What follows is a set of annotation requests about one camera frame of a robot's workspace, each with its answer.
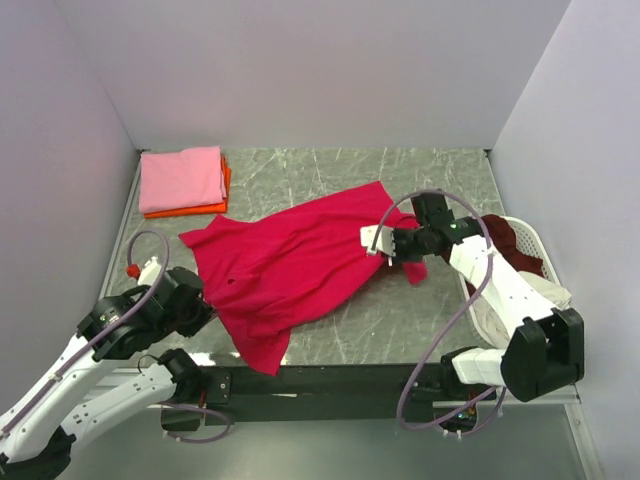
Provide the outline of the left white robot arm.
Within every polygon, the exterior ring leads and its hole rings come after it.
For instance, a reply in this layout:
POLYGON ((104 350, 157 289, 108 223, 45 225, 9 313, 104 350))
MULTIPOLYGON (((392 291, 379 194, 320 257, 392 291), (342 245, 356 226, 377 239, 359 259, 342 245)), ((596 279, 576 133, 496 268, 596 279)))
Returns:
POLYGON ((137 286, 96 302, 46 374, 1 417, 1 476, 54 479, 72 453, 146 407, 186 403, 204 388, 202 369, 168 350, 133 379, 89 400, 87 394, 132 356, 177 333, 191 337, 212 317, 197 274, 143 270, 137 286))

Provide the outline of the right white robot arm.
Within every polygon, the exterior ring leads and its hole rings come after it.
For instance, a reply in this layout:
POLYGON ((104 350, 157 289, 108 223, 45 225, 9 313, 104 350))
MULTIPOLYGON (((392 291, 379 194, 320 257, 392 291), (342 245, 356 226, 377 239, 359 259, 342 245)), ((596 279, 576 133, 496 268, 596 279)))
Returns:
POLYGON ((582 316, 573 308, 555 306, 530 286, 499 253, 480 214, 453 214, 447 205, 452 197, 441 190, 410 193, 405 198, 413 206, 417 227, 390 228, 381 220, 372 238, 362 242, 368 254, 381 254, 391 265, 448 254, 450 266, 474 288, 460 310, 466 312, 483 298, 505 328, 506 347, 473 347, 446 360, 438 377, 442 393, 460 399, 474 384, 484 384, 504 387, 528 402, 582 380, 582 316))

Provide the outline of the crimson red t-shirt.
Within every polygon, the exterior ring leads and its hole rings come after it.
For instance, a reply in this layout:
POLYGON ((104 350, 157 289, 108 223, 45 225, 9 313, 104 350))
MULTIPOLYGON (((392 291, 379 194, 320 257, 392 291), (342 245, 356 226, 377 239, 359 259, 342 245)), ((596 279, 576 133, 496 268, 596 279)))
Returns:
POLYGON ((383 265, 362 246, 361 228, 417 224, 412 215, 389 212, 391 203, 376 181, 255 222, 218 215, 207 227, 180 234, 206 302, 250 368, 276 374, 292 328, 339 307, 383 265))

